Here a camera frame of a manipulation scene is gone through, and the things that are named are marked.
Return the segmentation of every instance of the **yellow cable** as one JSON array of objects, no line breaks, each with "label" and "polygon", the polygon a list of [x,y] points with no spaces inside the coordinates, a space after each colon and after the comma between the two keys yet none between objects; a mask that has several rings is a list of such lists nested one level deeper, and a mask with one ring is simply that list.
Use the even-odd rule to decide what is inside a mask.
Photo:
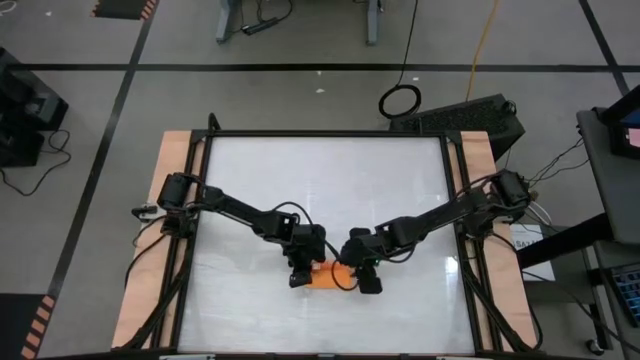
[{"label": "yellow cable", "polygon": [[487,23],[484,26],[484,30],[482,31],[482,36],[480,37],[480,42],[478,43],[478,48],[476,49],[476,54],[473,57],[473,64],[471,65],[471,77],[469,78],[469,86],[467,87],[467,96],[465,101],[469,101],[469,96],[471,96],[471,90],[473,89],[473,81],[476,78],[476,64],[478,63],[478,58],[480,57],[480,51],[482,51],[482,47],[484,46],[484,41],[489,34],[489,29],[491,29],[491,24],[493,23],[493,19],[496,17],[496,10],[498,10],[498,5],[500,5],[500,0],[493,0],[493,9],[491,10],[491,14],[489,15],[489,19],[487,19]]}]

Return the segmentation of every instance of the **black cable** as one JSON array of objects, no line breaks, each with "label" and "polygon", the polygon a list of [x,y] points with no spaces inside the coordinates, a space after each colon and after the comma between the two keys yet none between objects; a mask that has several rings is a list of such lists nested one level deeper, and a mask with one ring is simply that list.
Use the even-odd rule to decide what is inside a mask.
[{"label": "black cable", "polygon": [[542,169],[540,169],[534,176],[531,177],[530,180],[527,180],[527,181],[535,180],[538,177],[538,175],[540,175],[540,173],[542,173],[542,175],[540,175],[540,176],[544,176],[546,174],[546,172],[548,172],[553,166],[555,166],[555,164],[560,160],[561,157],[563,157],[564,155],[568,154],[573,149],[576,149],[576,148],[582,146],[583,144],[584,144],[583,139],[582,138],[578,139],[578,141],[574,145],[569,147],[567,150],[562,152],[560,155],[558,155],[555,158],[553,158],[549,164],[547,164]]},{"label": "black cable", "polygon": [[142,255],[146,254],[147,251],[153,249],[156,245],[158,245],[162,239],[164,239],[167,235],[161,235],[157,240],[155,240],[154,242],[151,243],[151,245],[147,246],[144,250],[142,250],[138,255],[136,255],[136,257],[133,258],[133,260],[131,261],[131,264],[129,264],[129,267],[127,268],[127,273],[124,276],[124,287],[125,289],[127,288],[127,283],[129,282],[129,273],[131,273],[131,270],[133,270],[133,266],[136,264],[136,262],[138,262],[138,259],[140,259],[142,257]]},{"label": "black cable", "polygon": [[358,282],[356,281],[356,284],[353,285],[350,288],[344,287],[342,285],[340,285],[340,282],[338,282],[338,279],[336,279],[336,273],[335,273],[335,268],[336,268],[336,264],[338,263],[338,259],[333,261],[333,264],[331,264],[331,278],[333,279],[333,283],[336,284],[336,286],[342,290],[342,291],[353,291],[358,287]]},{"label": "black cable", "polygon": [[533,232],[533,233],[536,233],[536,234],[544,235],[544,234],[543,234],[542,232],[540,232],[540,231],[535,231],[535,230],[529,229],[525,224],[521,223],[520,221],[518,221],[518,222],[516,222],[516,223],[517,223],[518,225],[522,226],[522,228],[523,228],[523,229],[525,229],[525,230],[526,230],[526,231],[528,231],[528,232]]},{"label": "black cable", "polygon": [[[418,109],[420,109],[420,105],[422,104],[422,93],[420,92],[420,89],[418,89],[416,86],[413,86],[413,85],[400,85],[400,82],[402,82],[402,77],[404,76],[404,69],[407,65],[407,57],[409,56],[409,49],[411,47],[411,38],[413,37],[413,28],[416,22],[417,12],[418,12],[418,0],[415,0],[415,5],[413,7],[413,16],[411,17],[411,30],[409,30],[409,39],[407,40],[407,47],[404,53],[404,60],[402,61],[402,70],[400,71],[400,77],[398,78],[398,82],[396,83],[396,85],[391,89],[389,89],[386,93],[384,93],[384,95],[382,95],[382,97],[380,98],[380,101],[378,101],[378,111],[380,111],[380,114],[382,114],[382,116],[390,120],[415,114],[418,111]],[[415,103],[413,104],[413,106],[411,106],[409,110],[405,112],[402,112],[399,114],[389,114],[384,109],[384,103],[387,101],[387,98],[391,96],[393,93],[403,89],[410,90],[413,92],[413,94],[416,97]]]},{"label": "black cable", "polygon": [[582,312],[585,313],[585,315],[587,315],[591,319],[591,321],[593,321],[594,324],[598,325],[602,330],[604,330],[606,333],[611,335],[612,338],[618,340],[618,342],[620,342],[620,345],[625,346],[629,350],[640,354],[640,348],[638,348],[637,346],[633,345],[632,343],[622,339],[620,336],[618,336],[618,334],[616,334],[611,329],[609,329],[607,326],[605,326],[600,320],[598,320],[596,317],[591,315],[589,310],[587,310],[587,308],[584,306],[584,304],[582,304],[580,299],[578,299],[577,296],[573,295],[569,290],[566,290],[564,287],[560,286],[555,281],[551,281],[549,279],[543,278],[542,276],[538,276],[538,275],[532,274],[532,273],[530,273],[528,271],[523,271],[522,273],[526,274],[526,275],[529,275],[531,277],[534,277],[534,278],[536,278],[538,280],[542,280],[544,282],[551,283],[554,286],[556,286],[559,290],[561,290],[563,293],[565,293],[567,296],[569,296],[571,299],[573,299],[573,301],[576,303],[576,305],[578,305],[580,310],[582,310]]},{"label": "black cable", "polygon": [[580,146],[582,146],[584,144],[584,140],[582,138],[578,139],[578,141],[576,141],[576,143],[571,146],[570,148],[568,148],[567,150],[565,150],[564,152],[562,152],[560,155],[556,156],[555,158],[553,158],[553,160],[551,160],[551,162],[549,164],[547,164],[546,166],[544,166],[542,169],[540,169],[534,176],[532,176],[530,179],[526,180],[527,182],[532,182],[530,187],[534,187],[536,185],[536,183],[539,181],[536,178],[542,178],[544,177],[557,163],[558,161],[560,161],[560,159],[565,156],[566,154],[568,154],[569,152],[571,152],[574,149],[579,148]]},{"label": "black cable", "polygon": [[244,23],[244,1],[240,0],[240,4],[237,5],[240,8],[240,28],[238,28],[238,30],[232,30],[231,33],[235,34],[235,33],[239,33],[240,31],[242,31],[242,29],[245,26]]},{"label": "black cable", "polygon": [[[256,11],[256,17],[258,18],[259,22],[263,23],[266,20],[262,17],[262,0],[256,0],[256,3],[258,5],[258,10]],[[284,16],[279,18],[277,17],[276,19],[278,20],[278,22],[280,22],[288,18],[292,12],[293,12],[293,0],[289,0],[289,11],[287,11],[287,13]]]},{"label": "black cable", "polygon": [[[297,203],[295,203],[293,201],[285,201],[283,203],[280,203],[276,207],[274,207],[272,209],[272,211],[276,211],[276,210],[278,210],[281,207],[286,206],[286,205],[291,205],[291,206],[294,206],[294,207],[298,208],[304,214],[304,217],[307,219],[307,222],[309,223],[309,225],[313,225],[313,221],[311,221],[311,216],[309,216],[309,213],[307,213],[307,211],[301,205],[299,205],[299,204],[297,204]],[[327,245],[327,247],[329,248],[329,251],[331,251],[331,253],[335,257],[335,260],[333,261],[333,264],[331,264],[331,278],[333,279],[333,283],[340,290],[343,290],[343,291],[355,290],[359,285],[358,282],[356,282],[356,284],[353,285],[353,287],[350,287],[350,288],[344,287],[338,282],[338,279],[336,278],[336,274],[335,274],[335,268],[336,268],[336,263],[340,262],[340,253],[338,252],[338,250],[336,250],[336,248],[333,245],[331,245],[331,243],[329,241],[327,241],[327,239],[322,239],[322,241],[325,243],[325,245]]]},{"label": "black cable", "polygon": [[507,240],[504,236],[496,234],[495,232],[492,232],[490,235],[502,240],[503,243],[507,244],[507,246],[513,250],[514,253],[517,253],[518,250],[516,250],[516,247],[513,246],[513,244],[511,243],[511,241]]},{"label": "black cable", "polygon": [[496,323],[498,329],[509,343],[509,346],[515,352],[532,352],[535,351],[532,347],[527,345],[520,335],[513,330],[507,319],[502,315],[500,309],[497,308],[491,298],[484,292],[482,285],[478,281],[477,277],[473,273],[471,266],[467,262],[460,263],[461,274],[463,281],[471,288],[477,299],[480,300],[482,306],[485,308],[486,313]]},{"label": "black cable", "polygon": [[[484,187],[484,186],[486,185],[486,183],[489,181],[489,178],[491,178],[491,177],[493,177],[493,176],[496,176],[496,174],[499,174],[499,173],[500,173],[500,171],[499,171],[499,172],[497,172],[497,173],[495,173],[495,174],[491,174],[491,175],[483,176],[483,177],[481,177],[481,178],[478,178],[478,179],[476,179],[476,180],[474,180],[474,181],[470,182],[470,183],[469,183],[469,185],[467,185],[467,186],[463,187],[462,189],[460,189],[460,190],[459,190],[459,191],[458,191],[458,192],[453,196],[453,198],[451,198],[448,202],[446,202],[445,204],[443,204],[443,205],[441,205],[441,206],[447,206],[447,207],[448,207],[448,206],[450,206],[451,204],[453,204],[453,203],[456,201],[456,199],[458,198],[458,196],[460,196],[463,192],[466,192],[466,191],[468,191],[469,189],[471,189],[471,187],[473,187],[473,185],[475,185],[475,184],[477,184],[477,183],[485,182],[485,183],[483,183],[482,185],[480,185],[480,187]],[[418,233],[419,233],[419,234],[422,234],[422,232],[423,232],[423,231],[425,231],[425,230],[427,230],[427,227],[426,227],[426,226],[425,226],[425,227],[423,227],[422,229],[420,229],[420,231],[419,231]],[[414,252],[415,252],[415,250],[416,250],[416,246],[417,246],[417,245],[418,245],[418,243],[416,242],[416,243],[413,245],[413,247],[411,248],[411,250],[409,251],[409,254],[408,254],[406,257],[404,257],[404,258],[402,258],[402,259],[400,259],[400,260],[394,260],[394,259],[392,259],[392,258],[390,258],[390,257],[388,257],[388,256],[385,256],[385,255],[383,255],[383,254],[381,254],[381,253],[379,253],[379,252],[377,252],[377,251],[375,251],[375,250],[373,250],[373,249],[371,249],[371,248],[366,248],[366,249],[367,249],[367,250],[369,250],[369,252],[372,252],[373,254],[375,254],[376,256],[378,256],[378,257],[380,258],[380,260],[388,261],[388,262],[390,262],[390,263],[394,263],[394,264],[402,264],[402,263],[404,263],[404,262],[408,261],[409,259],[411,259],[411,257],[413,256],[413,253],[414,253]]]},{"label": "black cable", "polygon": [[[516,103],[511,100],[505,101],[502,104],[501,110],[503,113],[507,115],[516,116],[516,114],[518,114],[518,107],[516,106]],[[513,149],[514,145],[515,144],[511,144],[511,146],[509,146],[509,151],[507,152],[507,161],[504,162],[504,169],[506,169],[507,166],[509,166],[509,159],[511,159],[511,149]]]},{"label": "black cable", "polygon": [[[63,133],[63,134],[67,134],[67,138],[62,142],[62,145],[57,147],[55,145],[53,145],[53,143],[51,142],[51,139],[53,139],[53,137],[56,134],[59,133]],[[11,184],[9,182],[9,179],[7,178],[7,174],[5,173],[4,169],[0,168],[0,174],[2,175],[2,182],[5,183],[5,185],[9,186],[10,188],[12,188],[13,190],[15,190],[18,194],[24,196],[24,197],[29,197],[31,195],[33,195],[36,191],[38,191],[38,188],[40,187],[40,185],[42,184],[42,182],[44,181],[44,179],[47,177],[47,175],[49,175],[49,173],[51,171],[53,171],[54,169],[59,168],[60,166],[68,163],[69,161],[71,161],[71,154],[69,154],[67,151],[64,150],[64,148],[67,146],[67,143],[69,142],[69,139],[71,139],[71,133],[67,130],[56,130],[54,132],[52,132],[49,135],[49,138],[47,139],[47,143],[49,144],[49,146],[54,149],[54,151],[49,151],[49,150],[41,150],[40,152],[46,153],[46,154],[59,154],[59,153],[63,153],[66,155],[66,159],[63,160],[62,162],[53,165],[52,167],[50,167],[49,169],[47,169],[47,171],[44,172],[44,174],[42,175],[42,177],[40,178],[40,180],[38,180],[38,182],[36,183],[36,186],[33,188],[33,190],[25,192],[23,190],[21,190],[20,188],[18,188],[17,186]]]},{"label": "black cable", "polygon": [[541,227],[545,227],[545,228],[551,229],[551,230],[553,230],[555,233],[559,233],[559,232],[560,232],[560,230],[558,230],[558,229],[554,228],[554,227],[553,227],[553,226],[551,226],[551,225],[547,225],[547,224],[543,223],[540,219],[536,219],[535,217],[533,217],[533,216],[531,216],[531,215],[527,214],[527,212],[525,212],[525,213],[524,213],[524,215],[525,215],[526,217],[528,217],[529,219],[531,219],[531,220],[535,221],[536,223],[538,223],[538,225],[540,225]]},{"label": "black cable", "polygon": [[552,177],[554,177],[554,176],[558,175],[558,173],[561,173],[561,172],[563,172],[563,171],[567,171],[567,170],[574,170],[574,169],[577,169],[577,168],[579,168],[579,167],[582,167],[582,166],[584,166],[584,164],[586,164],[586,163],[588,163],[588,162],[589,162],[589,159],[587,159],[587,160],[585,160],[585,161],[581,162],[581,163],[580,163],[580,164],[578,164],[578,165],[574,165],[574,166],[569,166],[569,167],[566,167],[566,168],[558,169],[558,170],[556,170],[556,172],[554,172],[553,174],[551,174],[551,175],[549,175],[549,176],[539,178],[539,179],[536,181],[536,184],[537,184],[537,183],[539,183],[540,181],[549,180],[549,179],[551,179]]},{"label": "black cable", "polygon": [[529,313],[533,318],[533,323],[536,326],[536,332],[538,333],[538,342],[536,342],[536,345],[533,347],[533,350],[540,350],[540,348],[542,347],[542,343],[544,342],[544,334],[542,333],[542,327],[540,326],[540,321],[538,321],[538,317],[536,316],[535,311],[533,311],[531,304],[528,304],[528,305],[529,305]]},{"label": "black cable", "polygon": [[163,216],[158,216],[157,218],[151,220],[151,222],[149,222],[142,229],[140,229],[140,231],[138,231],[138,235],[136,235],[136,237],[134,237],[133,240],[131,240],[131,245],[133,245],[134,247],[138,247],[138,239],[140,238],[142,233],[144,233],[147,229],[149,229],[151,226],[153,226],[153,224],[157,223],[158,221],[160,221],[160,220],[162,220],[162,219],[164,219],[166,217],[167,217],[167,215],[163,215]]}]

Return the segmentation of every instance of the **wooden board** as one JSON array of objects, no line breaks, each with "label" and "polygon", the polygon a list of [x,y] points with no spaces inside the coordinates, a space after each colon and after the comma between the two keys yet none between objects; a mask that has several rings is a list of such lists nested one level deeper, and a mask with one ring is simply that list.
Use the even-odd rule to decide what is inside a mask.
[{"label": "wooden board", "polygon": [[[487,133],[463,132],[462,147],[470,181],[496,172]],[[511,230],[508,225],[495,223],[494,232],[511,241]],[[516,254],[500,239],[489,237],[485,240],[484,255],[493,302],[522,340],[529,346],[534,346],[536,335]],[[479,302],[476,302],[478,309],[482,309],[482,305],[478,306],[478,304]],[[485,338],[490,339],[490,336],[485,331],[482,332],[482,335],[483,346],[486,349],[491,349],[491,345],[487,346],[485,342]],[[504,339],[502,344],[505,350],[509,349],[509,345]]]},{"label": "wooden board", "polygon": [[[150,202],[155,202],[167,174],[184,171],[189,138],[190,132],[188,131],[165,132],[149,192]],[[462,139],[470,180],[473,181],[494,173],[496,168],[487,134],[484,132],[464,132],[462,133]],[[451,152],[452,149],[453,147],[450,147],[454,182],[456,187],[459,188],[461,186],[461,178],[455,158],[455,150]],[[200,163],[197,160],[200,157],[201,152],[196,156],[195,164]],[[160,225],[158,224],[140,237],[136,254],[159,237],[159,229]],[[495,232],[507,239],[511,239],[507,225],[496,224]],[[113,337],[113,347],[126,343],[144,323],[157,304],[168,249],[169,241],[159,244],[145,254],[131,272]],[[484,252],[496,306],[522,339],[533,346],[536,342],[536,336],[516,255],[500,240],[493,238],[487,239]],[[181,258],[176,261],[176,269],[179,267],[180,262]],[[476,301],[476,307],[478,309],[483,347],[489,350],[491,349],[491,336],[486,312],[478,301]],[[174,306],[172,306],[167,312],[161,340],[161,345],[163,346],[168,346],[169,343],[174,311]],[[508,347],[506,342],[503,341],[503,344],[505,344],[505,348]]]}]

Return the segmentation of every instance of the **black metal frame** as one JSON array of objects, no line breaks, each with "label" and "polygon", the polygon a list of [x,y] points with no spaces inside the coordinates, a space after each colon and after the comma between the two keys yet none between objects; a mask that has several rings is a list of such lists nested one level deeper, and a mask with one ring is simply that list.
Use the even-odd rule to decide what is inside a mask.
[{"label": "black metal frame", "polygon": [[[450,132],[423,132],[422,134],[412,134],[412,133],[392,133],[392,132],[388,132],[388,131],[316,131],[316,130],[311,130],[311,131],[299,131],[299,130],[268,130],[268,131],[247,131],[247,130],[194,130],[192,131],[191,134],[191,139],[189,141],[189,149],[187,152],[187,161],[186,161],[186,165],[185,165],[185,172],[191,172],[191,169],[193,168],[194,165],[194,161],[195,161],[195,153],[196,153],[196,149],[198,144],[202,141],[202,139],[204,139],[204,152],[202,154],[202,163],[201,163],[201,168],[200,168],[200,176],[202,178],[206,178],[207,176],[207,169],[208,169],[208,164],[209,164],[209,160],[210,160],[210,153],[211,153],[211,147],[213,144],[213,139],[216,137],[352,137],[352,138],[359,138],[359,137],[383,137],[383,138],[416,138],[416,137],[428,137],[428,138],[437,138],[440,141],[440,147],[441,147],[441,152],[442,152],[442,160],[443,160],[443,166],[445,169],[445,178],[447,181],[447,187],[448,187],[448,192],[449,192],[449,197],[453,197],[455,195],[455,184],[453,181],[453,173],[452,173],[452,167],[451,167],[451,161],[449,158],[449,150],[447,147],[448,144],[448,135],[453,135],[451,136],[452,138],[457,138],[459,139],[460,136],[455,136],[454,133],[450,133]],[[459,166],[466,166],[466,163],[464,162],[464,153],[462,152],[462,145],[461,143],[458,141],[456,143],[456,152],[459,154],[458,155],[458,159],[459,159]],[[186,252],[191,252],[193,253],[194,249],[195,249],[195,241],[196,241],[196,236],[197,236],[197,231],[194,233],[193,236],[191,236],[190,238],[188,238],[187,241],[187,246],[185,249],[185,253]],[[463,234],[460,234],[459,231],[455,232],[455,236],[456,236],[456,241],[457,241],[457,247],[458,247],[458,253],[459,256],[461,258],[467,258],[467,251],[466,251],[466,245],[465,245],[465,241],[466,241],[466,237],[463,236]],[[178,253],[178,243],[180,242],[180,239],[171,239],[171,245],[170,245],[170,249],[169,249],[169,253],[167,255],[167,261],[166,261],[166,265],[165,265],[165,269],[164,269],[164,277],[163,277],[163,285],[162,285],[162,291],[160,293],[161,296],[163,296],[170,284],[170,280],[173,276],[173,271],[174,271],[174,267],[175,267],[175,263],[176,263],[176,256]],[[479,268],[483,269],[483,272],[481,273],[481,281],[483,284],[487,284],[488,285],[488,276],[487,276],[487,272],[486,272],[486,263],[484,263],[484,265],[480,265]],[[184,313],[184,306],[186,303],[186,293],[187,293],[187,288],[188,288],[188,284],[189,281],[186,281],[181,290],[180,293],[178,294],[178,300],[177,300],[177,304],[176,304],[176,310],[175,310],[175,317],[174,317],[174,322],[173,322],[173,328],[171,331],[171,341],[169,346],[170,347],[177,347],[178,346],[178,341],[180,338],[180,331],[181,331],[181,324],[182,324],[182,317],[183,317],[183,313]],[[473,343],[474,343],[474,349],[475,350],[481,350],[482,347],[482,338],[481,338],[481,334],[480,334],[480,327],[478,324],[478,314],[477,314],[477,309],[475,306],[475,299],[474,299],[474,295],[472,290],[466,285],[464,284],[464,290],[465,290],[465,298],[466,298],[466,303],[467,303],[467,310],[469,312],[469,321],[470,321],[470,325],[471,325],[471,335],[472,335],[472,339],[473,339]],[[158,347],[159,346],[159,338],[160,338],[160,334],[162,332],[162,324],[164,323],[164,321],[160,321],[159,325],[156,327],[156,329],[153,332],[152,335],[152,343],[151,346],[152,347]],[[497,336],[497,343],[500,342],[500,337]]]},{"label": "black metal frame", "polygon": [[[456,157],[458,159],[458,168],[460,169],[460,180],[462,182],[462,187],[469,186],[471,179],[469,178],[469,170],[467,168],[467,160],[464,155],[464,149],[462,147],[462,139],[454,142],[454,146],[456,149]],[[462,238],[462,244],[464,246],[464,242],[466,238],[465,234],[457,234],[457,237]],[[491,283],[489,280],[489,271],[487,268],[487,259],[484,256],[484,249],[481,243],[474,241],[473,242],[473,252],[476,256],[476,267],[478,268],[480,283],[482,284],[484,292],[488,295],[489,299],[493,302],[493,293],[491,292]],[[475,305],[475,297],[473,293],[471,294],[472,302]],[[491,335],[491,345],[493,350],[502,351],[502,337],[500,336],[500,331],[498,330],[498,326],[495,321],[489,316],[487,316],[487,321],[489,322],[489,333]],[[476,350],[482,349],[482,346],[476,346]]]}]

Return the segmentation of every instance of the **table leg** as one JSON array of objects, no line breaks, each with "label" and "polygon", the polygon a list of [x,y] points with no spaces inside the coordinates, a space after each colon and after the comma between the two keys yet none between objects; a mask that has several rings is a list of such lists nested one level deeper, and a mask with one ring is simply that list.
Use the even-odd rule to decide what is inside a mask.
[{"label": "table leg", "polygon": [[520,268],[540,264],[573,251],[584,249],[598,240],[612,240],[607,214],[602,213],[567,230],[518,251]]},{"label": "table leg", "polygon": [[367,9],[367,45],[370,46],[378,43],[378,2],[369,0]]},{"label": "table leg", "polygon": [[220,0],[220,17],[218,18],[218,30],[216,31],[216,41],[222,44],[229,39],[231,16],[239,0]]}]

